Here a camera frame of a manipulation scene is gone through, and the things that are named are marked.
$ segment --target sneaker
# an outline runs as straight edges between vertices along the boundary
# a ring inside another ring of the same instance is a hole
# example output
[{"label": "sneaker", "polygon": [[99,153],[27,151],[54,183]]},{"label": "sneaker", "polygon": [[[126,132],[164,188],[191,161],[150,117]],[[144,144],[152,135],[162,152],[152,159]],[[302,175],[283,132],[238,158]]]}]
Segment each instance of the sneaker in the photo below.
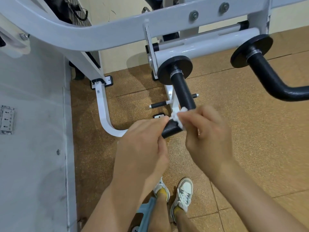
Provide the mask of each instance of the sneaker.
[{"label": "sneaker", "polygon": [[183,178],[180,180],[177,186],[176,199],[173,202],[170,210],[170,215],[173,221],[176,223],[174,209],[179,206],[185,212],[188,211],[188,207],[191,203],[191,198],[193,194],[193,182],[189,178]]},{"label": "sneaker", "polygon": [[156,197],[157,197],[158,191],[162,188],[164,188],[166,193],[168,194],[168,198],[166,200],[166,202],[168,202],[170,200],[171,194],[170,194],[170,191],[168,190],[168,188],[166,187],[166,185],[164,184],[162,177],[161,177],[160,181],[158,182],[158,184],[154,188],[154,194],[155,194]]}]

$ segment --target white wall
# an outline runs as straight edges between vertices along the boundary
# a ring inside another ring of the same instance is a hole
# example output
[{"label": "white wall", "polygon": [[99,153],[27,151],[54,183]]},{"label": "white wall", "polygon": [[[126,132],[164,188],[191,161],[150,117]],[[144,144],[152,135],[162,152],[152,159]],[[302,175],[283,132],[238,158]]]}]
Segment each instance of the white wall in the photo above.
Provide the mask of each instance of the white wall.
[{"label": "white wall", "polygon": [[[90,11],[93,24],[138,15],[144,6],[148,6],[144,0],[80,0],[80,2]],[[309,0],[273,10],[270,33],[309,25],[308,10]],[[245,19],[246,17],[239,17],[202,26],[200,32],[231,25]],[[101,54],[104,73],[148,63],[145,44],[145,41],[140,41],[103,50]]]},{"label": "white wall", "polygon": [[0,135],[0,231],[76,231],[67,62],[35,38],[29,55],[0,62],[0,105],[16,112],[13,135]]}]

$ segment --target forearm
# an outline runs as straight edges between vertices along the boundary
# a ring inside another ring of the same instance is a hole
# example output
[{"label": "forearm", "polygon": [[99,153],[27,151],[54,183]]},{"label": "forearm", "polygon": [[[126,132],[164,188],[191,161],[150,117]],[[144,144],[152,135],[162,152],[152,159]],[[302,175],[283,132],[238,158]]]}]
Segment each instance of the forearm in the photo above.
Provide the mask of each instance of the forearm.
[{"label": "forearm", "polygon": [[82,232],[127,231],[140,205],[142,187],[143,183],[132,185],[131,181],[112,181]]},{"label": "forearm", "polygon": [[222,169],[213,183],[250,232],[308,232],[303,224],[267,195],[236,162],[226,164]]}]

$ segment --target left hand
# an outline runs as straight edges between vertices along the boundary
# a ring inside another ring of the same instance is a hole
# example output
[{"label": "left hand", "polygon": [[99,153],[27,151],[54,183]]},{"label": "left hand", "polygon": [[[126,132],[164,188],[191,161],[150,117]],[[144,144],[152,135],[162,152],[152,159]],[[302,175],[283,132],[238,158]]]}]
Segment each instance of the left hand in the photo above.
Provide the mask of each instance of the left hand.
[{"label": "left hand", "polygon": [[168,167],[168,149],[161,133],[169,118],[135,122],[119,140],[112,184],[138,191],[139,203],[154,189]]}]

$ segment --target white tissue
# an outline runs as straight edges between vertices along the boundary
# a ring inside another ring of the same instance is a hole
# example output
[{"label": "white tissue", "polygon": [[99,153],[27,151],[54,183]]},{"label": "white tissue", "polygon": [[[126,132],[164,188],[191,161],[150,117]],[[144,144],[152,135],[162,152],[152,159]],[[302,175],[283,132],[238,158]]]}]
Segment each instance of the white tissue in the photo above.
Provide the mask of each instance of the white tissue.
[{"label": "white tissue", "polygon": [[[188,111],[188,109],[185,108],[185,107],[183,107],[182,109],[180,109],[179,112],[184,112],[184,111]],[[185,130],[184,126],[182,125],[182,123],[180,122],[180,120],[179,120],[179,118],[178,118],[178,116],[177,116],[177,113],[178,113],[178,112],[172,112],[171,119],[172,119],[173,121],[178,122],[178,126],[179,126],[182,130]]]}]

